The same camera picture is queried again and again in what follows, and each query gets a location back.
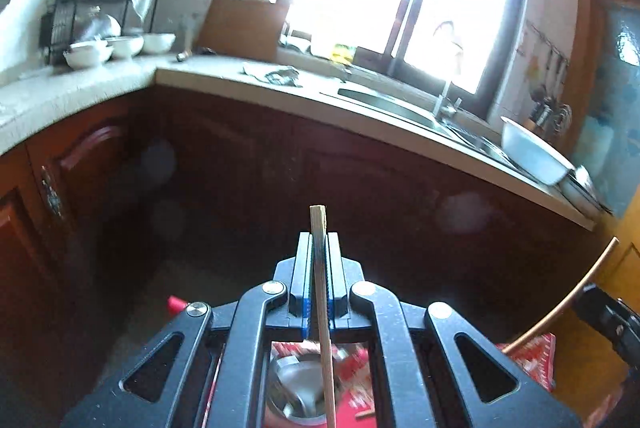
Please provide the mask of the brown wooden chopstick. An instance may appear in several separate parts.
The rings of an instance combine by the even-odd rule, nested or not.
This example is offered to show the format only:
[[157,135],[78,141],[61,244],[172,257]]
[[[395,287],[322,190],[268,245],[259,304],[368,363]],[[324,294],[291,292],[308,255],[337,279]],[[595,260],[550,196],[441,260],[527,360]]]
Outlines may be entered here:
[[570,290],[570,292],[557,304],[550,312],[548,312],[541,320],[539,320],[529,330],[526,330],[524,334],[516,338],[514,341],[507,344],[506,347],[501,349],[502,353],[506,356],[511,356],[516,350],[526,346],[533,338],[538,336],[557,319],[560,315],[577,299],[578,294],[582,289],[596,276],[605,261],[611,257],[616,247],[620,244],[618,237],[612,237],[612,239],[606,245],[604,251],[593,263],[592,267],[587,273],[578,281],[578,283]]

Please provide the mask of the light beige chopstick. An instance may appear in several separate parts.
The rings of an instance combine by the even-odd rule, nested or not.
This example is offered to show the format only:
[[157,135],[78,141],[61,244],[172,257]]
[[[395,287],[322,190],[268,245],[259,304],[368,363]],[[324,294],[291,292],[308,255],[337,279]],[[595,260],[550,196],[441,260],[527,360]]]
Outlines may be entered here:
[[312,236],[312,258],[314,258],[314,293],[316,294],[316,313],[320,359],[323,378],[324,408],[326,426],[336,427],[336,405],[332,344],[329,330],[328,279],[326,278],[326,207],[311,205],[310,229]]

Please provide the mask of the red floral tablecloth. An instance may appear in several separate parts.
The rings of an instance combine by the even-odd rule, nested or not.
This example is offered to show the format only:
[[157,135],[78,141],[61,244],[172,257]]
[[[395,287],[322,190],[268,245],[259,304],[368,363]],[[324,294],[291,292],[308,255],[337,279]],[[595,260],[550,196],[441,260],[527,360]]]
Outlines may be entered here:
[[[367,281],[343,298],[336,333],[368,349],[375,418],[381,427],[574,427],[555,401],[454,309],[404,304]],[[260,427],[268,412],[270,356],[278,340],[305,332],[308,299],[279,281],[221,308],[190,304],[145,349],[106,397],[65,417],[93,426],[109,412],[116,426]]]

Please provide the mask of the steel pot on counter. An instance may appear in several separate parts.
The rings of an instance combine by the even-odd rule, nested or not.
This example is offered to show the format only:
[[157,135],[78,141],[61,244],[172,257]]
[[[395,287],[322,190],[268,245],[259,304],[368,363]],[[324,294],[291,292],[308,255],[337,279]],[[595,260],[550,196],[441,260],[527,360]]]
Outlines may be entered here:
[[563,196],[586,218],[596,221],[602,214],[612,216],[611,208],[600,199],[588,170],[582,165],[571,169],[558,183]]

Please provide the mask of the white steel utensil jar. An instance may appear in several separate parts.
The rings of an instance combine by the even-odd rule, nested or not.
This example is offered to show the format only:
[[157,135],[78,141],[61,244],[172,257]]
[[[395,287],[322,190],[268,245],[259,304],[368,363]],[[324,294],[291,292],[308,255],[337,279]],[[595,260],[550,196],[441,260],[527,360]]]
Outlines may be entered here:
[[318,344],[281,341],[271,344],[264,426],[326,426]]

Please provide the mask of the white basin on counter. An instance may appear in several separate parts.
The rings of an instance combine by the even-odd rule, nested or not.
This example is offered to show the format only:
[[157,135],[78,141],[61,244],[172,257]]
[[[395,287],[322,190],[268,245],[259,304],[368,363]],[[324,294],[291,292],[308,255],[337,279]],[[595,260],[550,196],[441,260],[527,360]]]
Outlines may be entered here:
[[543,185],[556,185],[575,169],[566,157],[544,139],[506,116],[501,121],[502,151],[515,165]]

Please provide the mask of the sink faucet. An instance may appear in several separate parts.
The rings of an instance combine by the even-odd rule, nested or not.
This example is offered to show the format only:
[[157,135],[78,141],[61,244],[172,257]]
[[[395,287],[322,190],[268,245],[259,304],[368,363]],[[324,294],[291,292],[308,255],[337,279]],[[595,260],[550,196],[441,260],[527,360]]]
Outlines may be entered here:
[[451,121],[459,112],[462,103],[460,97],[451,101],[449,92],[459,71],[463,47],[457,42],[456,28],[451,20],[440,22],[433,35],[439,39],[437,78],[444,82],[436,98],[433,114],[438,122]]

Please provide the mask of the white bowl on counter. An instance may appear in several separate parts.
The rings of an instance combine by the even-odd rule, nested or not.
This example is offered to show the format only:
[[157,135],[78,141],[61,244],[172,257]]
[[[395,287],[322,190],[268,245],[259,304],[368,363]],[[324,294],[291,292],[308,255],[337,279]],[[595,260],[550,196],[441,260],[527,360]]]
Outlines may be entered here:
[[175,33],[144,34],[142,52],[145,55],[165,55],[167,52],[171,51],[175,40]]

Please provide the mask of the wooden cutting board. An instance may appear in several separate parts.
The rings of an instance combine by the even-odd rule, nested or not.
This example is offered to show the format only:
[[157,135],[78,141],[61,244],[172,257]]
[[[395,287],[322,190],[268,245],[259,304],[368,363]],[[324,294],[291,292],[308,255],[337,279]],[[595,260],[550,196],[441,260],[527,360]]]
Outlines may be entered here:
[[211,0],[195,45],[219,55],[273,62],[288,6],[268,0]]

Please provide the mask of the black dish rack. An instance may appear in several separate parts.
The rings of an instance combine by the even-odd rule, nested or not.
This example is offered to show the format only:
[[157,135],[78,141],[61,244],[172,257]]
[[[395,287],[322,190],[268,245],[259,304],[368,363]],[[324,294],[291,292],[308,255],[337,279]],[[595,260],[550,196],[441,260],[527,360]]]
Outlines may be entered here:
[[134,22],[131,0],[51,0],[40,19],[38,46],[47,66],[64,63],[63,51],[77,42],[92,19],[111,16],[123,30]]

